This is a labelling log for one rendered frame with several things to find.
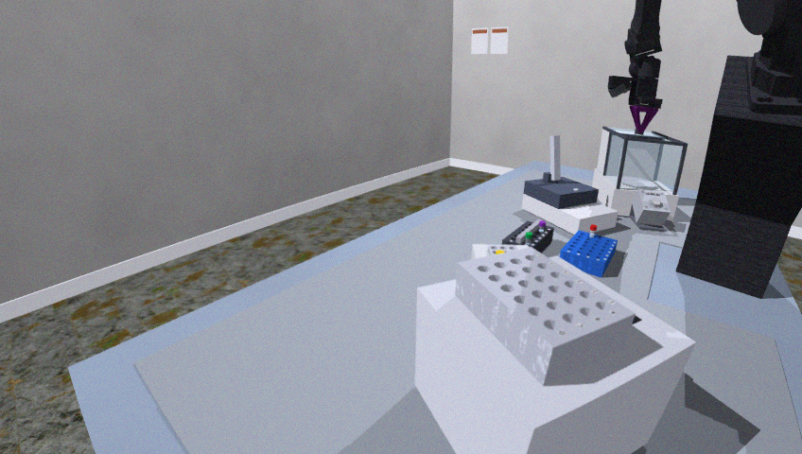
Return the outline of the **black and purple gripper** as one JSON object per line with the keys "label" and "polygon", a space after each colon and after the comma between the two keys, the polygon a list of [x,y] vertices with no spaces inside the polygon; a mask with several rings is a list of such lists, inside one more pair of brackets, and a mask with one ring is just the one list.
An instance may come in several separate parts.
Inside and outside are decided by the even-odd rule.
{"label": "black and purple gripper", "polygon": [[[656,98],[658,79],[651,79],[651,80],[652,83],[649,97],[629,96],[628,104],[630,105],[630,110],[634,118],[635,126],[638,132],[644,132],[649,123],[651,122],[651,120],[658,112],[658,109],[661,109],[661,104],[663,99]],[[646,113],[641,125],[639,116],[640,112]]]}

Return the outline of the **white block with round holes on base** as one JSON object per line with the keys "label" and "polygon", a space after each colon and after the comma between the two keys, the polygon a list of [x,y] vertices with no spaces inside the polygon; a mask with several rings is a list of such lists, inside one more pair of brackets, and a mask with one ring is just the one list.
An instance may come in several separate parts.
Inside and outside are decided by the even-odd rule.
{"label": "white block with round holes on base", "polygon": [[456,454],[631,454],[695,343],[532,247],[417,288],[415,386]]}

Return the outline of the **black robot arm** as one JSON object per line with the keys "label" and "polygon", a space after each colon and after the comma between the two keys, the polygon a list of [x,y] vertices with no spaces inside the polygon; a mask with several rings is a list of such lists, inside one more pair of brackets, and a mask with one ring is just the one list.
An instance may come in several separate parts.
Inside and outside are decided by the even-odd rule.
{"label": "black robot arm", "polygon": [[[651,79],[659,78],[661,64],[660,59],[648,56],[662,51],[661,1],[636,0],[634,18],[624,42],[632,78],[609,76],[611,97],[628,91],[629,96],[650,96]],[[749,110],[802,115],[802,0],[736,1],[744,27],[763,37],[760,51],[747,59],[745,67]]]}

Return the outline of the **white block with grey holes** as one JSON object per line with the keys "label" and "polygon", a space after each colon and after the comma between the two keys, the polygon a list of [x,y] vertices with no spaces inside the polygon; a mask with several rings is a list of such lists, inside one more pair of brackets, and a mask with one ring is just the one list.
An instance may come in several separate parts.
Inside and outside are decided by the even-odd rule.
{"label": "white block with grey holes", "polygon": [[[516,247],[517,246],[517,247]],[[488,255],[496,254],[496,251],[514,251],[523,248],[528,248],[527,245],[490,245],[490,244],[473,244],[471,259],[481,258]],[[518,248],[518,249],[517,249]],[[503,250],[506,249],[506,250]]]}

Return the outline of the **blue tube rack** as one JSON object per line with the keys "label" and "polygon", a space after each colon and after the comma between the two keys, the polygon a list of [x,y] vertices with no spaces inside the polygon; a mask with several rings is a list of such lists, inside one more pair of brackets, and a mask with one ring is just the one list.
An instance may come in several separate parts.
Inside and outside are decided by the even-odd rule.
{"label": "blue tube rack", "polygon": [[589,234],[578,231],[561,250],[560,257],[585,273],[602,277],[615,254],[618,241],[598,235],[590,237]]}

